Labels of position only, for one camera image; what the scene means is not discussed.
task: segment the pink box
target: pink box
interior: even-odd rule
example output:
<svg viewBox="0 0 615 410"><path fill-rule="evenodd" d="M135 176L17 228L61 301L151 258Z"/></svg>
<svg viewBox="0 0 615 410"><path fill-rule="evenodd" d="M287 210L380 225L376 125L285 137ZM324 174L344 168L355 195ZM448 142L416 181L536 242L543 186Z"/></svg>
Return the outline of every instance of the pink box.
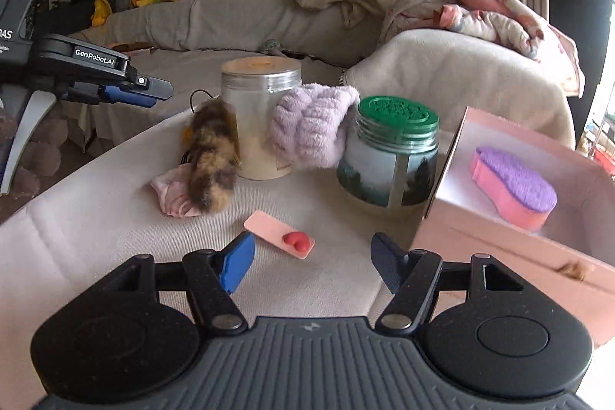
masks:
<svg viewBox="0 0 615 410"><path fill-rule="evenodd" d="M480 146L514 153L553 185L558 203L540 231L507 223L472 181ZM596 345L615 336L615 188L600 165L551 138L468 108L412 247L446 261L491 254L579 318ZM558 272L565 266L582 280Z"/></svg>

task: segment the purple fuzzy cloth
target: purple fuzzy cloth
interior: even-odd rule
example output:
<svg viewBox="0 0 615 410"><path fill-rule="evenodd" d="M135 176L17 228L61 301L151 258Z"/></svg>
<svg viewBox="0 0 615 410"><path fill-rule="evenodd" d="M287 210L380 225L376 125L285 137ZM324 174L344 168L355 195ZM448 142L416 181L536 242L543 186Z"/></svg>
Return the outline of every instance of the purple fuzzy cloth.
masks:
<svg viewBox="0 0 615 410"><path fill-rule="evenodd" d="M522 205L536 212L551 212L557 193L536 171L512 153L495 148L477 148L483 163L499 177L508 191Z"/></svg>
<svg viewBox="0 0 615 410"><path fill-rule="evenodd" d="M335 167L346 147L348 110L359 103L350 86L305 84L289 91L274 111L269 128L276 152L303 167Z"/></svg>

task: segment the black cable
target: black cable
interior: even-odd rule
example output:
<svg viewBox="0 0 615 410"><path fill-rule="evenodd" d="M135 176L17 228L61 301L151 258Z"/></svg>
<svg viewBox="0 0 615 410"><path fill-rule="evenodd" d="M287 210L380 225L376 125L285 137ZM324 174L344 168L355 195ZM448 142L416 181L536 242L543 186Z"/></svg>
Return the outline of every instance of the black cable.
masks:
<svg viewBox="0 0 615 410"><path fill-rule="evenodd" d="M197 90L193 91L193 93L190 95L190 109L193 111L193 113L194 113L194 106L192 104L192 98L194 97L194 95L196 93L199 93L199 92L205 93L207 96L209 96L211 99L213 99L213 96L211 95L211 93L209 91L205 91L204 89L197 89Z"/></svg>

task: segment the pink sponge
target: pink sponge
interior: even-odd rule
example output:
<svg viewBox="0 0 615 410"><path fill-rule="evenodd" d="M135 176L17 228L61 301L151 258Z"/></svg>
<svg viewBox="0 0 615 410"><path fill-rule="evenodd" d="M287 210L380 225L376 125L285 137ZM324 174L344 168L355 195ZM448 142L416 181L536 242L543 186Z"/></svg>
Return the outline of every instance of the pink sponge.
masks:
<svg viewBox="0 0 615 410"><path fill-rule="evenodd" d="M521 159L495 148L477 148L470 166L472 179L509 223L535 232L557 204L557 193Z"/></svg>

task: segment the white blanket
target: white blanket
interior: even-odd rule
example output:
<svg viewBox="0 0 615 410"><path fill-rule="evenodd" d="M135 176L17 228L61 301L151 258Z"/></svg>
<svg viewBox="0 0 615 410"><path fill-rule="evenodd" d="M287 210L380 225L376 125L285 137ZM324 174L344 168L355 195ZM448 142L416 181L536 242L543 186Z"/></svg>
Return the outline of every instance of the white blanket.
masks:
<svg viewBox="0 0 615 410"><path fill-rule="evenodd" d="M399 0L387 13L381 42L415 28L441 28L500 44L539 63L567 96L583 95L585 76L574 40L519 0Z"/></svg>
<svg viewBox="0 0 615 410"><path fill-rule="evenodd" d="M574 148L564 92L534 61L481 39L444 30L402 32L347 70L362 96L394 95L433 109L455 132L470 106L502 116Z"/></svg>

